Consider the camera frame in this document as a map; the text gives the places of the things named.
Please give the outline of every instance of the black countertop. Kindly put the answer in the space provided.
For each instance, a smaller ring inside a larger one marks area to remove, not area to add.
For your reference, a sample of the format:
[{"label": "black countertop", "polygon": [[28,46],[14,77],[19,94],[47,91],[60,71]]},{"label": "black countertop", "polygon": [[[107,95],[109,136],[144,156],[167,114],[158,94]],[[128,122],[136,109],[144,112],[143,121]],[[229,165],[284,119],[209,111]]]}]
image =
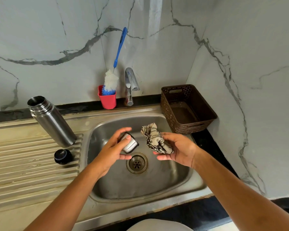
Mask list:
[{"label": "black countertop", "polygon": [[[125,98],[118,98],[116,108],[128,109],[128,107],[124,105],[124,100]],[[133,100],[134,100],[133,107],[159,104],[161,101],[161,95],[158,94],[158,95],[133,97]],[[62,115],[97,111],[103,109],[100,101],[57,105],[56,107],[58,108],[59,112]],[[32,118],[29,109],[0,111],[0,122],[28,119],[28,118]],[[209,154],[211,154],[216,160],[218,160],[222,165],[224,165],[228,170],[230,170],[236,177],[238,176],[234,171],[234,169],[229,164],[229,162],[224,157],[220,148],[213,140],[211,134],[207,129],[204,131],[193,133],[192,137],[194,138],[195,142],[199,147],[201,147]],[[281,198],[273,200],[273,202],[289,213],[289,198]],[[99,230],[126,231],[128,228],[130,228],[137,222],[149,218],[177,221],[197,231],[212,229],[216,226],[231,221],[227,212],[224,210],[224,208],[216,199],[216,197],[211,196],[208,198],[202,198],[185,204],[177,205],[159,212],[149,213],[126,221],[121,221],[109,225],[107,227],[101,228]]]}]

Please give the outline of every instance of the ribbed drainboard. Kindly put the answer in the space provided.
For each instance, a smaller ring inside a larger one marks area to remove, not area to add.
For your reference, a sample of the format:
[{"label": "ribbed drainboard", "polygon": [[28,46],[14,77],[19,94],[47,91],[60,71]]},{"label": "ribbed drainboard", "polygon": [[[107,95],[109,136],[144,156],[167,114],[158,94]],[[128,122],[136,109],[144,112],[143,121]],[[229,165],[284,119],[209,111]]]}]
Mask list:
[{"label": "ribbed drainboard", "polygon": [[61,149],[51,138],[0,146],[0,211],[54,199],[77,176],[82,134],[68,149],[74,160],[54,161]]}]

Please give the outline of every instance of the faucet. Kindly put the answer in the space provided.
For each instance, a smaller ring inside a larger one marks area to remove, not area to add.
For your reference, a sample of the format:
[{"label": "faucet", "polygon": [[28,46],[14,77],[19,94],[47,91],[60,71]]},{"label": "faucet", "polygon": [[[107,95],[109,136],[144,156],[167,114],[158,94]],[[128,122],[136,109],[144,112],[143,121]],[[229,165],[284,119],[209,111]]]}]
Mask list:
[{"label": "faucet", "polygon": [[131,96],[132,91],[140,90],[138,82],[132,68],[128,67],[125,69],[125,104],[132,106],[134,104],[133,97]]}]

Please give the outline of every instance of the backsplash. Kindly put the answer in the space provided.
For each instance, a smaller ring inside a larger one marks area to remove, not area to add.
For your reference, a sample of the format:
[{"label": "backsplash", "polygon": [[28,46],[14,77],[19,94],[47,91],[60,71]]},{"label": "backsplash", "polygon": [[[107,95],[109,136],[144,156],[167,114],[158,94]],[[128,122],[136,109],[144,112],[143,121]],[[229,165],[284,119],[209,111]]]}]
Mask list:
[{"label": "backsplash", "polygon": [[289,0],[219,0],[198,45],[187,83],[212,137],[243,182],[289,196]]},{"label": "backsplash", "polygon": [[131,67],[140,91],[185,84],[216,0],[0,0],[0,110],[99,100],[123,27],[115,74]]}]

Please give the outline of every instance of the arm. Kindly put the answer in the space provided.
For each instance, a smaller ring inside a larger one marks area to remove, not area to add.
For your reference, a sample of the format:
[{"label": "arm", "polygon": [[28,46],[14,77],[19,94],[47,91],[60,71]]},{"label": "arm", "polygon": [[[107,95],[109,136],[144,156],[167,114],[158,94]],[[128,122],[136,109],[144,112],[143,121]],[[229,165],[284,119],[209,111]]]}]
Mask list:
[{"label": "arm", "polygon": [[288,213],[245,185],[206,151],[183,135],[162,133],[162,136],[173,146],[174,153],[159,155],[157,159],[175,160],[195,169],[239,230],[289,231]]},{"label": "arm", "polygon": [[108,172],[117,159],[131,159],[130,155],[120,154],[123,147],[130,142],[131,137],[128,136],[117,143],[120,134],[130,130],[129,127],[117,130],[92,163],[62,191],[25,231],[72,230],[97,180]]}]

